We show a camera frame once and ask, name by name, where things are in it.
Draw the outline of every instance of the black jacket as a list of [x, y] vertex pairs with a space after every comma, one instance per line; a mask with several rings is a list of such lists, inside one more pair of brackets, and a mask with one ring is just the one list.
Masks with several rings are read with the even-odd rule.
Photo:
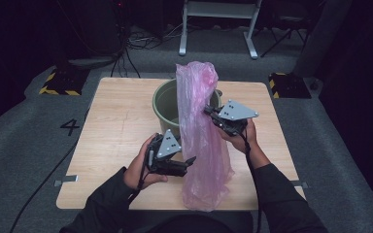
[[[128, 216], [128, 197], [134, 191], [123, 182], [125, 171], [126, 168], [121, 168], [99, 186], [87, 198], [85, 207], [74, 221], [63, 227], [60, 233], [119, 232]], [[259, 204], [265, 212], [271, 232], [327, 232], [308, 203], [296, 192], [292, 183], [275, 165], [269, 164], [255, 169], [254, 176], [258, 187]], [[207, 221], [202, 217], [190, 220], [201, 221], [197, 224], [199, 227]], [[171, 229], [178, 222], [179, 219], [164, 222], [162, 228], [168, 231], [168, 228]], [[217, 227], [217, 232], [228, 232], [221, 222], [209, 222], [208, 224]]]

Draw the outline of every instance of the hand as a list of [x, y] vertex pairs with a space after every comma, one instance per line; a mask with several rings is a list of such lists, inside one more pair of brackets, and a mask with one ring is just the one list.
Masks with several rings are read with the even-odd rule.
[[[150, 138], [145, 141], [145, 143], [141, 146], [141, 149], [139, 150], [138, 155], [132, 160], [131, 164], [129, 165], [128, 169], [125, 171], [123, 174], [123, 181], [125, 184], [132, 188], [132, 189], [137, 189], [138, 188], [138, 182], [139, 178], [141, 176], [141, 170], [143, 169], [144, 166], [144, 159], [145, 159], [145, 153], [147, 151], [148, 144], [151, 142], [151, 140], [155, 137], [155, 134], [151, 135]], [[158, 182], [168, 182], [168, 178], [163, 175], [158, 175], [158, 174], [148, 174], [148, 168], [145, 168], [144, 171], [144, 178], [145, 182], [144, 185], [142, 186], [142, 189], [148, 187], [149, 185], [153, 183], [158, 183]]]
[[[247, 135], [247, 141], [250, 144], [250, 147], [252, 149], [259, 148], [258, 142], [256, 141], [255, 124], [251, 118], [248, 118], [247, 121], [248, 121], [248, 125], [245, 129], [247, 133], [245, 133], [245, 131], [242, 133], [244, 136]], [[220, 128], [218, 128], [218, 131], [220, 132], [220, 136], [226, 141], [230, 142], [232, 146], [234, 146], [235, 149], [239, 150], [242, 153], [245, 153], [245, 142], [241, 136], [237, 135], [237, 136], [231, 137]]]

